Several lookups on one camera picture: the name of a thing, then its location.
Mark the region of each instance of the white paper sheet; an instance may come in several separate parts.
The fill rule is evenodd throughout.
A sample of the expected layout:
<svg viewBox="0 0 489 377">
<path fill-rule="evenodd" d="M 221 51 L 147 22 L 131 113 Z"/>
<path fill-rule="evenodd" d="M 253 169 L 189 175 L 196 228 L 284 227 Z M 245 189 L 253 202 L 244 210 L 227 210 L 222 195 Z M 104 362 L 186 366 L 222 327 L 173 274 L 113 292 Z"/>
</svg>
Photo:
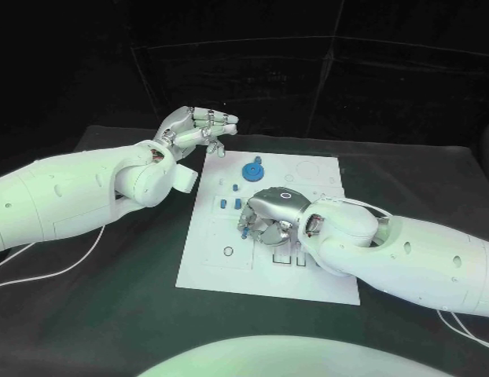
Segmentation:
<svg viewBox="0 0 489 377">
<path fill-rule="evenodd" d="M 248 182 L 241 170 L 256 156 L 266 176 Z M 293 242 L 273 248 L 251 238 L 241 239 L 235 199 L 244 206 L 247 199 L 273 186 L 295 189 L 312 201 L 323 194 L 345 196 L 338 159 L 232 151 L 222 159 L 206 156 L 176 286 L 360 305 L 355 278 L 323 271 Z"/>
</svg>

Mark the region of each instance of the blue piece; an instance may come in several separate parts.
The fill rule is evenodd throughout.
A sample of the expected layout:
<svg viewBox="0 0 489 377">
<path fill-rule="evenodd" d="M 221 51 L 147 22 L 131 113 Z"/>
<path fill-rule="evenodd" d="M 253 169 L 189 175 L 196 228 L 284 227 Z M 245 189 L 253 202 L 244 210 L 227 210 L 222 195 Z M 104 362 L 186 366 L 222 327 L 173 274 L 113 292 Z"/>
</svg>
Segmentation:
<svg viewBox="0 0 489 377">
<path fill-rule="evenodd" d="M 247 163 L 243 167 L 243 178 L 248 182 L 257 182 L 264 177 L 264 167 L 261 166 L 261 157 L 254 158 L 253 163 Z"/>
</svg>

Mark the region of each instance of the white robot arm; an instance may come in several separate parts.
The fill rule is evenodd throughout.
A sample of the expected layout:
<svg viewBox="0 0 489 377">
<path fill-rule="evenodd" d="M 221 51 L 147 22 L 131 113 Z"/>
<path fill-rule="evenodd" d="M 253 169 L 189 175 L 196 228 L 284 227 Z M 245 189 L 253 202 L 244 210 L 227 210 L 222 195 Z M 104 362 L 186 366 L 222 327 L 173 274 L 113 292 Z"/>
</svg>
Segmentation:
<svg viewBox="0 0 489 377">
<path fill-rule="evenodd" d="M 250 199 L 238 230 L 273 246 L 295 237 L 332 274 L 432 309 L 489 317 L 489 242 L 432 222 L 377 218 L 365 207 L 345 198 L 310 203 L 289 188 L 270 188 Z M 254 230 L 257 216 L 264 232 Z"/>
<path fill-rule="evenodd" d="M 232 115 L 182 107 L 153 141 L 42 159 L 0 177 L 0 251 L 89 232 L 156 206 L 170 188 L 191 192 L 198 173 L 176 161 L 198 144 L 224 157 L 217 136 L 237 134 L 237 122 Z"/>
</svg>

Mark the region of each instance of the table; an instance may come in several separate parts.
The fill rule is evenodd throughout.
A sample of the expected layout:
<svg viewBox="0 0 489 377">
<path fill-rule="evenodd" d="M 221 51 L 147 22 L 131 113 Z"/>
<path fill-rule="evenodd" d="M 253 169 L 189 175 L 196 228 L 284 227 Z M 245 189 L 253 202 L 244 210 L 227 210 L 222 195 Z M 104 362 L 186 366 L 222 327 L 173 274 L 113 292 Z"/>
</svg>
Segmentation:
<svg viewBox="0 0 489 377">
<path fill-rule="evenodd" d="M 154 130 L 91 126 L 76 151 L 130 145 Z M 489 184 L 462 147 L 264 136 L 228 150 L 338 156 L 347 196 L 489 240 Z M 201 172 L 205 150 L 182 164 Z M 195 192 L 108 225 L 97 250 L 49 280 L 0 288 L 0 375 L 130 376 L 183 351 L 248 335 L 300 335 L 370 346 L 461 376 L 489 376 L 489 349 L 416 306 L 360 282 L 361 306 L 175 287 Z M 98 230 L 36 245 L 0 282 L 62 270 Z M 489 319 L 465 316 L 489 341 Z"/>
</svg>

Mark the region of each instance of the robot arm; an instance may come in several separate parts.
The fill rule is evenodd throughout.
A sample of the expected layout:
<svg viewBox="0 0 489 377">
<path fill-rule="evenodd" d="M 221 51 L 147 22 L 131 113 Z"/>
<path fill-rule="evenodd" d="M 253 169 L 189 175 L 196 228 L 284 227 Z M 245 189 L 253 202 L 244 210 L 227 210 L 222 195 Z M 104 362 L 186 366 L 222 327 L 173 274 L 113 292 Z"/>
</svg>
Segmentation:
<svg viewBox="0 0 489 377">
<path fill-rule="evenodd" d="M 198 144 L 224 156 L 217 136 L 237 134 L 237 122 L 182 107 L 153 141 L 42 159 L 0 177 L 0 251 L 89 232 L 156 206 L 170 188 L 191 192 L 198 173 L 176 162 Z"/>
<path fill-rule="evenodd" d="M 289 192 L 286 188 L 264 191 L 270 190 Z M 432 309 L 489 317 L 489 242 L 432 222 L 401 216 L 377 218 L 362 205 L 345 200 L 322 198 L 292 221 L 287 239 L 296 237 L 321 267 L 338 276 L 360 277 L 381 291 Z M 257 204 L 253 197 L 248 206 L 256 214 L 266 213 L 266 206 L 271 209 L 271 226 L 289 220 L 279 203 L 264 197 L 260 211 Z M 257 233 L 260 242 L 266 234 Z"/>
</svg>

